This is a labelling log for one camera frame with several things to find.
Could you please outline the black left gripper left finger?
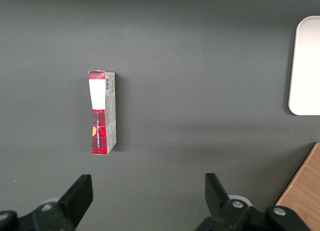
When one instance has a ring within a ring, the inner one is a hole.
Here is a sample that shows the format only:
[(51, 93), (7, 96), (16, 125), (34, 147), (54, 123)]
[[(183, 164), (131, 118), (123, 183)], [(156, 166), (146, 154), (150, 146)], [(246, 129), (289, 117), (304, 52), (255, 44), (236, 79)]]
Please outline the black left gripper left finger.
[(75, 231), (93, 201), (92, 176), (82, 174), (58, 199), (19, 217), (13, 210), (0, 212), (2, 231)]

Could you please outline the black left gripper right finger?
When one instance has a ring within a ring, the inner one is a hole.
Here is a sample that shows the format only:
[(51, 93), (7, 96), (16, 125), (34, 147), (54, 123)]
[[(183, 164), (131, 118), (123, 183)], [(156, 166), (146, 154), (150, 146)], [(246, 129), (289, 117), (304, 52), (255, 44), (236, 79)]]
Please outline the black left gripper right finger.
[(197, 231), (308, 231), (292, 209), (269, 206), (264, 212), (238, 198), (230, 198), (215, 173), (205, 174), (205, 200), (210, 216)]

